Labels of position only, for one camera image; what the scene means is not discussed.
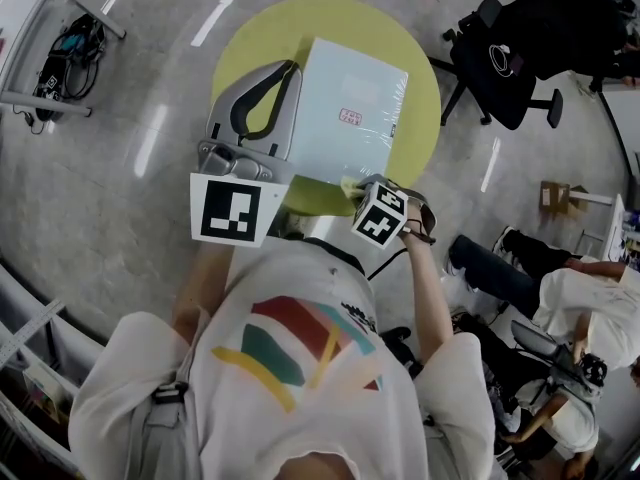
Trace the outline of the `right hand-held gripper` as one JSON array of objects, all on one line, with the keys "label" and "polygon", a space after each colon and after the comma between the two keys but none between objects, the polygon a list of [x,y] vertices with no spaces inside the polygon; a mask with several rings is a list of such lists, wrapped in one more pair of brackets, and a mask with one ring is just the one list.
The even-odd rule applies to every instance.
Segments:
[{"label": "right hand-held gripper", "polygon": [[409,203],[426,204],[418,192],[390,180],[363,180],[357,188],[364,192],[357,205],[351,232],[379,249],[386,249],[401,232],[409,232]]}]

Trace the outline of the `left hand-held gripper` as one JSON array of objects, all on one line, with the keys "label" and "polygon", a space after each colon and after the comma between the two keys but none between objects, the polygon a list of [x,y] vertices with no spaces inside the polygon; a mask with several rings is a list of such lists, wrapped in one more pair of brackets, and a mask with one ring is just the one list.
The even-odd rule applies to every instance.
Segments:
[{"label": "left hand-held gripper", "polygon": [[[267,124],[251,131],[250,111],[275,85]],[[210,140],[199,143],[198,171],[190,175],[192,239],[240,247],[262,244],[295,175],[284,160],[301,85],[299,65],[279,60],[246,73],[216,98],[206,126]]]}]

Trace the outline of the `person's right hand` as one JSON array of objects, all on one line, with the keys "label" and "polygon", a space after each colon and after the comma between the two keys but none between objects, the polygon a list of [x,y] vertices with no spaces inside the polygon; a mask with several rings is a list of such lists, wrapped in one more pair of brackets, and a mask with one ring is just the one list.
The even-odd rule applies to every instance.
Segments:
[{"label": "person's right hand", "polygon": [[436,217],[430,207],[423,202],[410,199],[407,205],[407,220],[399,237],[405,244],[408,244],[411,239],[416,239],[433,245],[436,242],[432,237],[435,225]]}]

